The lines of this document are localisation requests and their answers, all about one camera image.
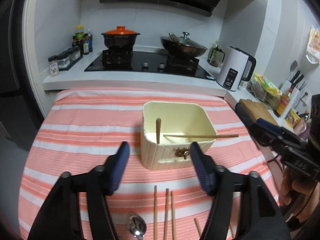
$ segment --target cream plastic box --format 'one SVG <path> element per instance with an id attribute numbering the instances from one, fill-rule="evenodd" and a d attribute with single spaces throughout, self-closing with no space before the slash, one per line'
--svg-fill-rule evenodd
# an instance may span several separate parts
<path id="1" fill-rule="evenodd" d="M 156 143 L 156 119 L 161 118 L 160 144 Z M 215 139 L 176 138 L 172 135 L 216 135 L 204 109 L 191 103 L 148 102 L 143 106 L 141 160 L 149 170 L 166 170 L 192 166 L 188 155 L 192 142 L 205 153 Z"/>

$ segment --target cutting board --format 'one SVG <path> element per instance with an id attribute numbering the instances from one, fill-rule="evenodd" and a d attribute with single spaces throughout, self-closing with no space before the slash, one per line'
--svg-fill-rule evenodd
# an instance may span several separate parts
<path id="1" fill-rule="evenodd" d="M 253 102 L 251 100 L 240 99 L 239 102 L 244 106 L 248 111 L 250 116 L 254 121 L 257 121 L 259 118 L 262 118 L 268 122 L 271 122 L 274 125 L 278 125 L 276 120 L 268 112 L 262 103 Z"/>

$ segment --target stove knob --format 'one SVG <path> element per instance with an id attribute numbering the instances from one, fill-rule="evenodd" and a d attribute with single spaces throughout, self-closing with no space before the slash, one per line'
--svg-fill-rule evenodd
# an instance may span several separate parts
<path id="1" fill-rule="evenodd" d="M 158 68 L 160 68 L 160 69 L 165 69 L 165 64 L 164 64 L 164 63 L 159 63 Z"/>

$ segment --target pink and white striped cloth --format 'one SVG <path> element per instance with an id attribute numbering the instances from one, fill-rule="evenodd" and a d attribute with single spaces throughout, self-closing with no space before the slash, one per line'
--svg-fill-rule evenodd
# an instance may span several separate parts
<path id="1" fill-rule="evenodd" d="M 19 223 L 27 239 L 36 215 L 64 171 L 88 172 L 114 154 L 122 141 L 131 152 L 119 190 L 107 197 L 108 206 L 121 239 L 133 239 L 125 218 L 129 212 L 147 223 L 145 240 L 153 239 L 153 195 L 158 188 L 158 238 L 163 238 L 165 189 L 175 192 L 178 239 L 199 239 L 194 218 L 203 228 L 212 200 L 201 190 L 193 167 L 149 171 L 140 161 L 140 126 L 143 105 L 149 101 L 192 102 L 207 112 L 219 134 L 238 133 L 239 138 L 219 139 L 206 154 L 233 172 L 257 171 L 277 200 L 271 172 L 231 107 L 215 96 L 161 92 L 129 88 L 67 90 L 58 94 L 30 151 L 20 187 Z M 235 194 L 231 226 L 236 227 L 240 195 Z M 86 239 L 92 239 L 86 195 L 80 194 L 80 211 Z M 168 223 L 168 239 L 172 239 Z"/>

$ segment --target white countertop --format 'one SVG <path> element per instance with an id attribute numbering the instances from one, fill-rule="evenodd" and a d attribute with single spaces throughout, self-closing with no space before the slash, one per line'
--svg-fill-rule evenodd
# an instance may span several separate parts
<path id="1" fill-rule="evenodd" d="M 224 97 L 233 108 L 241 98 L 258 102 L 245 88 L 239 87 L 235 92 L 231 92 L 221 87 L 214 80 L 209 79 L 145 72 L 84 72 L 106 47 L 95 47 L 94 49 L 94 52 L 89 55 L 84 55 L 83 59 L 75 64 L 69 71 L 61 71 L 56 77 L 48 76 L 42 82 L 44 90 L 65 90 L 85 87 L 98 88 L 102 86 L 137 87 L 215 95 Z M 138 46 L 134 47 L 134 51 L 165 52 L 164 49 Z M 206 57 L 200 57 L 199 60 L 199 65 L 216 79 L 220 69 L 210 66 L 206 61 Z M 292 130 L 283 119 L 276 117 L 273 111 L 270 110 L 269 112 L 279 126 Z"/>

